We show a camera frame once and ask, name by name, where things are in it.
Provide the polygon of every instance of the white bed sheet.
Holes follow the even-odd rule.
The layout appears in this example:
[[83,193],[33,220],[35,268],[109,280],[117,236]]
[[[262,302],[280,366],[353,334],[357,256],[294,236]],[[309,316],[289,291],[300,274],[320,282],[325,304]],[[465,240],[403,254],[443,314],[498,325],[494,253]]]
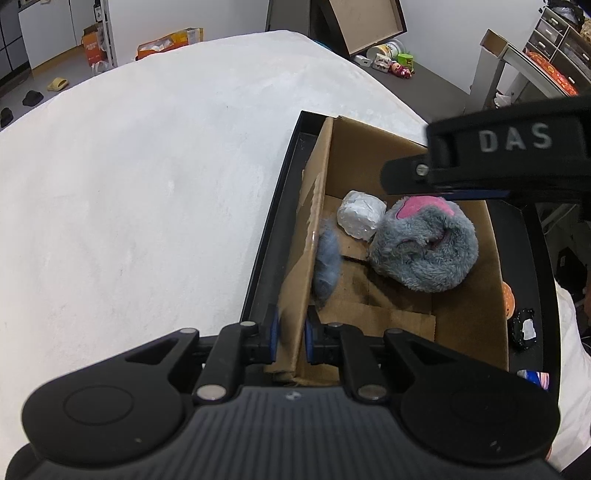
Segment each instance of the white bed sheet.
[[41,383],[237,321],[301,110],[424,142],[370,75],[285,31],[122,66],[0,132],[2,476]]

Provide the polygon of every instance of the plastic wrap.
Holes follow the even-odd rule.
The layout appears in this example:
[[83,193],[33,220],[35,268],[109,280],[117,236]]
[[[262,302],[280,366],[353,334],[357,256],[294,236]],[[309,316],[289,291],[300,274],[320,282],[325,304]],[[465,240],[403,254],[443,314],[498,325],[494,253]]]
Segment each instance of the plastic wrap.
[[336,212],[336,218],[348,235],[368,241],[386,212],[386,204],[367,193],[351,190]]

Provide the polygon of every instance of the gray floor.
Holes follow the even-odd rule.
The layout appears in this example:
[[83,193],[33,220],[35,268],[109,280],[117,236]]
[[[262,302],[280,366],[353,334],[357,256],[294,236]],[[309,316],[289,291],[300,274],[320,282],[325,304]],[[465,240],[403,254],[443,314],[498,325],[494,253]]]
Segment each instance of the gray floor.
[[88,65],[84,50],[80,48],[75,56],[64,60],[59,65],[56,65],[45,72],[41,72],[35,76],[29,72],[28,76],[22,81],[22,83],[0,96],[0,110],[6,107],[10,108],[14,116],[12,123],[14,123],[18,118],[34,108],[23,106],[22,104],[22,100],[25,98],[25,95],[29,90],[36,90],[43,94],[44,98],[38,105],[59,95],[59,92],[47,91],[47,86],[56,77],[62,77],[69,80],[70,86],[68,88],[91,78],[92,69]]
[[458,116],[464,111],[468,94],[419,64],[415,64],[414,75],[409,79],[362,68],[426,122]]

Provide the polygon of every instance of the stuffed toy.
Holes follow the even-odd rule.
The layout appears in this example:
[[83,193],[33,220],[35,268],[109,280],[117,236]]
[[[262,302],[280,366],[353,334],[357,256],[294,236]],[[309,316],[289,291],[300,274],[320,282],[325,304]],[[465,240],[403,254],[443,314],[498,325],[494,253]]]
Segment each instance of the stuffed toy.
[[335,291],[340,278],[342,259],[340,256],[339,238],[335,225],[330,220],[324,220],[320,225],[312,291],[316,298],[316,305],[323,307]]
[[455,203],[405,197],[382,218],[368,256],[380,275],[434,293],[466,278],[478,258],[478,240],[474,225]]

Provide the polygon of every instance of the white cabinet door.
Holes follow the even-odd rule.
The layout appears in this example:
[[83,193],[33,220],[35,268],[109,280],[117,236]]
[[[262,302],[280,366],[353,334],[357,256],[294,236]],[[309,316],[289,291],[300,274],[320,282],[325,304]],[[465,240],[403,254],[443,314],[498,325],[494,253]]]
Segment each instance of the white cabinet door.
[[68,0],[37,2],[18,18],[32,69],[77,45]]
[[72,9],[74,36],[79,45],[82,43],[84,29],[96,23],[95,0],[70,0],[70,8]]

